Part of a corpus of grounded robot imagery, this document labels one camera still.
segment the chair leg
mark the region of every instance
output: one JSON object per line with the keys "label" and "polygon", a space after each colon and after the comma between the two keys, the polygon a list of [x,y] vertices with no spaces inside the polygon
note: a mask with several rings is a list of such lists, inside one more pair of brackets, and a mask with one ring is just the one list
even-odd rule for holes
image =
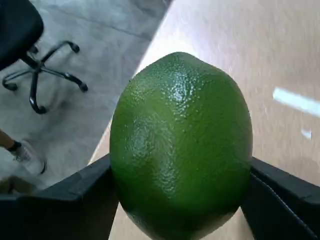
{"label": "chair leg", "polygon": [[30,101],[31,107],[33,108],[33,110],[37,114],[45,114],[47,112],[46,108],[44,106],[38,106],[38,104],[37,104],[38,76],[39,76],[39,71],[35,71],[32,74],[32,82],[31,82],[29,101]]}
{"label": "chair leg", "polygon": [[2,86],[4,86],[6,89],[8,89],[10,91],[16,91],[18,89],[17,84],[15,84],[15,83],[7,83],[7,82],[12,80],[12,79],[16,79],[18,77],[26,75],[28,73],[31,73],[31,69],[21,70],[21,71],[17,71],[17,72],[13,72],[13,73],[9,74],[9,75],[5,76],[2,79]]}
{"label": "chair leg", "polygon": [[60,43],[58,43],[57,45],[53,46],[49,52],[41,59],[41,63],[45,63],[49,58],[51,58],[51,56],[60,48],[62,48],[65,45],[69,45],[71,50],[74,51],[76,54],[80,51],[80,47],[71,42],[71,41],[62,41]]}
{"label": "chair leg", "polygon": [[50,69],[50,68],[47,68],[47,67],[41,67],[41,72],[46,72],[48,74],[52,74],[52,75],[55,75],[55,76],[58,76],[60,78],[63,78],[63,79],[66,79],[66,80],[69,80],[70,82],[73,82],[75,84],[77,84],[80,88],[80,90],[85,93],[88,91],[88,86],[87,84],[85,84],[84,82],[82,82],[79,78],[67,73],[67,72],[59,72],[59,71],[56,71],[56,70],[53,70],[53,69]]}

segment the floor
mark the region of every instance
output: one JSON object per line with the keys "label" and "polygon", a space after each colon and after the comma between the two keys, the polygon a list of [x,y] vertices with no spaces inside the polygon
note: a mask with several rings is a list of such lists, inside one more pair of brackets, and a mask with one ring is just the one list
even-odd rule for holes
{"label": "floor", "polygon": [[[27,139],[47,159],[37,180],[46,188],[84,168],[113,115],[118,98],[134,74],[165,11],[167,0],[32,0],[45,32],[37,46],[44,54],[60,40],[76,42],[81,51],[63,48],[47,66],[75,74],[87,93],[63,79],[42,73],[38,102],[49,108],[38,115],[28,102],[30,76],[18,80],[19,90],[0,87],[0,128],[16,140]],[[22,69],[18,62],[5,74]],[[0,177],[20,175],[19,165],[0,151]]]}

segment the chair seat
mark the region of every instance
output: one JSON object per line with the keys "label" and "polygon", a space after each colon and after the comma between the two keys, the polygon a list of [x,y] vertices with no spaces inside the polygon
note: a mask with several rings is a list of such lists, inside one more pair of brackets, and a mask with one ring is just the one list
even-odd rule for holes
{"label": "chair seat", "polygon": [[29,0],[0,0],[0,70],[20,59],[44,31]]}

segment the person's leg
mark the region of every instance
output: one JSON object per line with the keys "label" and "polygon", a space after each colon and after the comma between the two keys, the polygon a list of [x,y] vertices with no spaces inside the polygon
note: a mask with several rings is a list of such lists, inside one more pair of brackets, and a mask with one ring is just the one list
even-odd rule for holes
{"label": "person's leg", "polygon": [[0,130],[0,147],[9,151],[32,175],[42,174],[46,170],[44,158],[25,140],[15,141]]}

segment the black holder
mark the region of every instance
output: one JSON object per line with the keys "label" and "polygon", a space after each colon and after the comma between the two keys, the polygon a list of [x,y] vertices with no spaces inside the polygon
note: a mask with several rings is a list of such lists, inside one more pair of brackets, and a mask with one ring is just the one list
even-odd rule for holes
{"label": "black holder", "polygon": [[[59,72],[59,71],[47,68],[45,66],[45,62],[57,50],[59,50],[60,48],[62,48],[65,45],[69,45],[71,50],[73,52],[75,52],[76,54],[80,51],[79,46],[76,45],[75,43],[73,43],[71,41],[62,41],[61,43],[59,43],[56,46],[54,46],[53,48],[51,48],[51,50],[49,50],[49,52],[41,60],[35,60],[31,56],[29,56],[28,53],[26,53],[24,56],[21,57],[21,60],[24,61],[26,64],[28,64],[30,68],[27,70],[21,70],[18,72],[14,72],[14,73],[11,73],[11,74],[5,76],[2,80],[2,85],[10,91],[16,91],[18,89],[17,84],[7,83],[7,82],[10,80],[16,79],[20,76],[32,73],[32,82],[31,82],[29,101],[30,101],[30,104],[31,104],[33,110],[37,114],[45,114],[47,112],[47,109],[44,106],[38,106],[38,103],[37,103],[37,85],[38,85],[39,73],[45,72],[45,73],[52,74],[52,75],[58,76],[60,78],[69,80],[69,81],[77,84],[82,92],[87,92],[88,86],[84,82],[82,82],[79,78],[77,78],[67,72]],[[31,52],[33,54],[37,54],[38,49],[35,46],[33,46],[29,50],[29,52]]]}
{"label": "black holder", "polygon": [[[107,240],[117,206],[106,155],[34,195],[0,195],[0,236]],[[256,240],[320,237],[320,187],[256,158],[241,208]]]}

